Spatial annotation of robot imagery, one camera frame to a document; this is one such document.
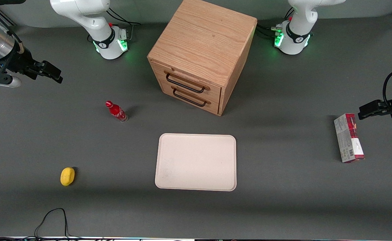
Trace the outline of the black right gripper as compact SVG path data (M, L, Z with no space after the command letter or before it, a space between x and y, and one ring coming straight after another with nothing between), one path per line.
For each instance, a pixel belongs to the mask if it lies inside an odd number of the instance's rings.
M42 61L42 70L38 66L40 62L35 61L29 50L25 49L22 54L13 49L8 55L4 57L4 66L2 73L7 74L7 70L13 73L20 73L35 80L37 76L46 76L53 79L58 84L63 82L61 70L55 67L48 61Z

